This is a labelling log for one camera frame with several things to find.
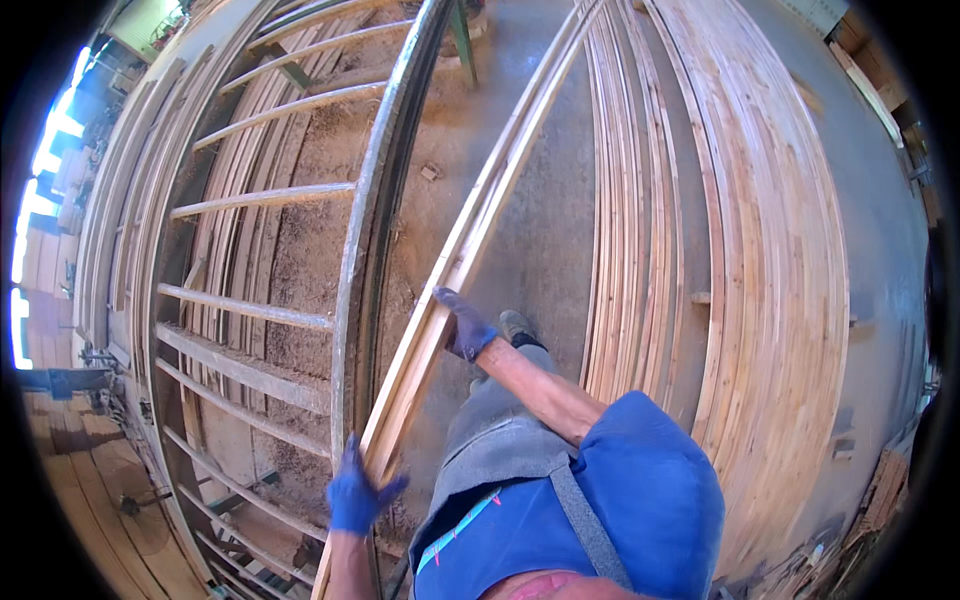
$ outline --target blue glove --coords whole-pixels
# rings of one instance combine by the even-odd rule
[[[376,518],[396,500],[408,483],[410,479],[406,475],[399,475],[378,492],[363,469],[360,440],[351,433],[340,459],[340,470],[326,487],[331,512],[330,529],[366,536]]]
[[[433,288],[433,297],[449,308],[456,319],[456,331],[447,341],[446,349],[472,363],[496,337],[496,329],[453,290],[438,285]]]

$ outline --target shoe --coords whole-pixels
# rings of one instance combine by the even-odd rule
[[[537,338],[527,318],[515,310],[505,310],[500,313],[500,329],[503,330],[503,336],[511,342],[518,333],[526,333],[534,339]]]

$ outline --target gray apron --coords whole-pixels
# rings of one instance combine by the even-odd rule
[[[519,351],[545,371],[554,372],[553,361],[543,348],[527,345]],[[430,510],[408,550],[413,573],[420,562],[413,549],[424,541],[423,535],[450,496],[484,484],[549,477],[597,574],[633,590],[626,567],[570,470],[570,458],[576,456],[577,448],[544,425],[492,377],[487,379],[464,402],[447,430],[444,461]]]

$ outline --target lumber rack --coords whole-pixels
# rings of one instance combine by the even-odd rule
[[[386,0],[321,0],[307,5],[303,0],[293,0],[279,9],[274,9],[276,2],[254,9],[250,25],[237,34],[235,43],[225,51],[232,55],[211,62],[206,75],[213,77],[190,80],[199,82],[197,85],[213,82],[206,84],[209,89],[202,88],[205,103],[196,106],[197,116],[184,138],[181,159],[173,173],[187,174],[188,179],[194,180],[177,180],[169,194],[147,206],[139,237],[134,242],[138,245],[135,257],[141,262],[132,265],[134,276],[128,300],[133,311],[132,374],[141,386],[139,392],[150,400],[154,409],[156,447],[166,470],[163,474],[170,482],[179,509],[175,521],[185,534],[188,554],[202,561],[211,580],[238,597],[283,599],[291,596],[257,579],[231,553],[238,553],[239,557],[245,556],[244,552],[255,556],[308,588],[312,588],[316,573],[273,556],[218,514],[216,502],[204,503],[199,491],[202,478],[208,475],[223,483],[235,497],[233,506],[241,501],[249,502],[319,544],[326,540],[325,523],[305,520],[268,500],[257,491],[263,482],[249,485],[238,482],[193,447],[185,433],[182,400],[185,394],[191,393],[200,402],[208,402],[274,438],[310,452],[336,469],[347,432],[363,428],[372,405],[375,333],[389,231],[399,207],[426,93],[447,27],[453,30],[457,42],[465,84],[473,88],[476,83],[462,0],[425,0],[416,19],[370,28],[376,31],[361,29],[331,37],[290,54],[277,56],[273,52],[276,58],[260,65],[255,63],[266,55],[254,51],[261,46],[276,45],[280,39],[326,20],[385,4]],[[297,67],[295,61],[311,52],[355,42],[384,30],[407,32],[385,81],[321,91],[311,96],[308,95],[311,89],[297,83],[302,82],[302,78],[296,69],[287,68]],[[229,103],[218,105],[218,97],[238,96],[258,75],[275,69],[283,70],[291,85],[304,96],[232,124],[226,124],[229,114],[216,114],[218,110],[232,111]],[[204,181],[200,179],[205,178],[209,167],[204,170],[203,165],[212,163],[215,152],[211,151],[215,151],[221,140],[294,112],[368,98],[378,98],[380,103],[356,183],[286,187],[204,200]],[[192,239],[195,215],[247,206],[282,206],[331,199],[341,202],[352,199],[334,315],[310,314],[191,288],[184,269],[185,258],[177,248]],[[157,215],[153,218],[155,223],[150,221],[151,214]],[[136,275],[138,267],[143,271],[140,276]],[[332,336],[331,380],[327,382],[272,365],[191,333],[180,326],[183,305],[187,303],[306,327]],[[230,401],[185,372],[183,365],[187,360],[266,396],[329,417],[330,442],[321,443]],[[228,538],[221,539],[223,534]]]

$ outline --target blue shirt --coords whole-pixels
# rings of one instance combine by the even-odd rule
[[[723,495],[703,450],[647,395],[630,392],[608,408],[571,469],[634,591],[706,595],[723,529]],[[531,570],[596,575],[548,478],[484,490],[412,567],[417,600],[477,598]]]

